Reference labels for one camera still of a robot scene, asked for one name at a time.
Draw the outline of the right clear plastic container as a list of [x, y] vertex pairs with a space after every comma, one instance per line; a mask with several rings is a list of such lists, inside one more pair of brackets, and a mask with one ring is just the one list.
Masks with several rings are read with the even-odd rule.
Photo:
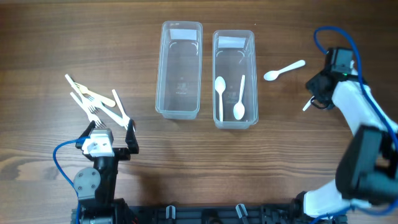
[[[239, 100], [242, 75], [246, 76], [243, 105], [245, 113], [241, 120], [233, 114]], [[219, 94], [215, 80], [224, 78], [223, 122], [219, 119]], [[217, 30], [213, 34], [213, 120], [219, 129], [247, 129], [259, 120], [257, 99], [257, 72], [255, 36], [250, 30]]]

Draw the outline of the white fork middle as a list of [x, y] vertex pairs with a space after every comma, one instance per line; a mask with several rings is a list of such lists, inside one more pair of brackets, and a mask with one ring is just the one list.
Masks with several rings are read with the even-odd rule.
[[107, 109], [107, 107], [105, 107], [105, 105], [100, 101], [95, 99], [92, 96], [89, 96], [88, 99], [91, 101], [91, 103], [101, 109], [102, 111], [104, 111], [111, 119], [113, 119], [116, 123], [118, 123], [120, 126], [125, 127], [124, 121], [122, 119], [122, 117], [118, 116], [116, 113], [113, 113], [111, 110]]

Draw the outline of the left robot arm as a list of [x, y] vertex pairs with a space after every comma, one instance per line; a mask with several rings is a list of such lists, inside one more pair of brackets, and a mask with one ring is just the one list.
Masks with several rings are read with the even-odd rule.
[[77, 140], [75, 147], [93, 162], [80, 170], [73, 180], [78, 208], [73, 218], [79, 223], [138, 223], [136, 214], [122, 198], [115, 199], [116, 177], [120, 161], [139, 153], [132, 119], [127, 123], [126, 147], [113, 147], [109, 128], [97, 128], [92, 121]]

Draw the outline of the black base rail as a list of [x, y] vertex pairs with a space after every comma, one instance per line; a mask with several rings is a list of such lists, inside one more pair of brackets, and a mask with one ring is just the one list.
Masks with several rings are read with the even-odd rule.
[[129, 207], [120, 219], [110, 212], [90, 215], [72, 210], [71, 223], [311, 223], [314, 218], [290, 213], [288, 204], [243, 204], [227, 207]]

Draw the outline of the white fork right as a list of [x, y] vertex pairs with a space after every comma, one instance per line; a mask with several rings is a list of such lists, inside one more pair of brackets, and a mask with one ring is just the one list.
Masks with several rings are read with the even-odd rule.
[[129, 126], [129, 122], [130, 122], [130, 117], [126, 114], [125, 110], [124, 110], [124, 106], [120, 100], [119, 95], [117, 94], [115, 89], [112, 89], [112, 94], [114, 96], [115, 102], [122, 114], [122, 121], [123, 121], [123, 126], [125, 127], [125, 129], [128, 129]]

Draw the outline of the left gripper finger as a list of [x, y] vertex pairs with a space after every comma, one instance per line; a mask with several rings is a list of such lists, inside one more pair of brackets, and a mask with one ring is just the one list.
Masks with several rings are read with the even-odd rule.
[[95, 127], [96, 127], [96, 123], [94, 121], [91, 121], [90, 124], [88, 125], [88, 127], [84, 130], [84, 132], [76, 140], [75, 147], [77, 149], [82, 148], [84, 141], [89, 138], [90, 133], [92, 132], [92, 130], [95, 129]]
[[127, 125], [125, 142], [130, 154], [139, 153], [139, 145], [135, 136], [134, 121], [132, 119], [129, 120]]

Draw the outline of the white fork lower left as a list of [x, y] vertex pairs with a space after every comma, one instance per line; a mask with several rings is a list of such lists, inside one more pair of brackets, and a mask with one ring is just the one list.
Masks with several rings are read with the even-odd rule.
[[96, 125], [97, 128], [105, 128], [106, 127], [106, 125], [102, 122], [102, 120], [100, 120], [97, 115], [92, 113], [88, 109], [88, 107], [85, 106], [73, 92], [70, 92], [70, 95], [75, 100], [75, 102], [78, 104], [78, 106], [86, 113], [88, 119], [90, 121], [94, 121], [95, 122], [95, 125]]

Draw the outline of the left clear plastic container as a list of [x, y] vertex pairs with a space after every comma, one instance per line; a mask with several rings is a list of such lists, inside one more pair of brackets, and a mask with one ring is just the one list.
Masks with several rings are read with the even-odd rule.
[[203, 26], [162, 25], [155, 109], [166, 119], [195, 119], [200, 109]]

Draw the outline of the cream yellow plastic fork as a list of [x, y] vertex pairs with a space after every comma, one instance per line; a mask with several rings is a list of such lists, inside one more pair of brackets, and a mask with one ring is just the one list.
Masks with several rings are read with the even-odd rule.
[[86, 86], [75, 82], [75, 85], [78, 87], [78, 89], [83, 93], [83, 94], [87, 94], [92, 96], [93, 98], [97, 98], [99, 99], [102, 103], [104, 103], [105, 105], [109, 106], [109, 107], [115, 107], [116, 106], [116, 102], [110, 98], [107, 98], [105, 96], [99, 95], [91, 90], [89, 90]]

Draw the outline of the long white fork top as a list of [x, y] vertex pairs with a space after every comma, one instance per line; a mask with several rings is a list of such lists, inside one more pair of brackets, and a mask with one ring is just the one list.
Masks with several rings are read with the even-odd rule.
[[77, 85], [72, 80], [72, 78], [69, 76], [69, 74], [65, 74], [65, 78], [67, 79], [67, 81], [71, 85], [71, 87], [78, 93], [79, 97], [81, 98], [81, 102], [83, 103], [83, 105], [86, 106], [90, 112], [95, 113], [96, 112], [96, 108], [91, 104], [91, 101], [88, 98], [86, 98], [83, 95], [83, 93], [78, 89]]

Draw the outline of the white spoon thin handle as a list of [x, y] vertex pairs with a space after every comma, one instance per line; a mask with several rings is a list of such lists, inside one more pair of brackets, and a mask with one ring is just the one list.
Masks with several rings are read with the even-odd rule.
[[314, 100], [314, 96], [312, 96], [307, 103], [305, 104], [305, 106], [302, 108], [302, 111], [306, 111], [311, 105], [312, 105], [312, 101]]

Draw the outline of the white spoon wide handle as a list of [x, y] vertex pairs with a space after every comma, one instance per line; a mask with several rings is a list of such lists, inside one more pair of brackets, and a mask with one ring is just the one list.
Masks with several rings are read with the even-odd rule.
[[305, 64], [305, 60], [299, 60], [284, 68], [281, 68], [280, 70], [271, 70], [264, 74], [264, 79], [269, 82], [274, 81], [278, 78], [280, 74], [303, 67]]

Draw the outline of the clear plastic container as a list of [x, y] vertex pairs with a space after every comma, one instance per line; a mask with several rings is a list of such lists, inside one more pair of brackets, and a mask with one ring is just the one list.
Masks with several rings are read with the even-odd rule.
[[[239, 100], [242, 75], [246, 76], [243, 105], [245, 113], [241, 120], [233, 114]], [[215, 80], [224, 78], [223, 122], [219, 119], [219, 94]], [[217, 30], [213, 34], [213, 120], [219, 129], [247, 129], [259, 120], [257, 99], [257, 72], [255, 36], [250, 30]]]
[[162, 25], [155, 109], [166, 119], [195, 119], [200, 109], [203, 26]]

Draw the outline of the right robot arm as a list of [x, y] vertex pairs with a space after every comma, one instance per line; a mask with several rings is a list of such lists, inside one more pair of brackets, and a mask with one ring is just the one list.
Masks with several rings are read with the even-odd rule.
[[353, 134], [335, 178], [302, 192], [289, 217], [307, 223], [338, 222], [350, 210], [384, 216], [397, 208], [397, 123], [374, 100], [358, 73], [324, 69], [306, 88], [327, 108], [338, 108]]

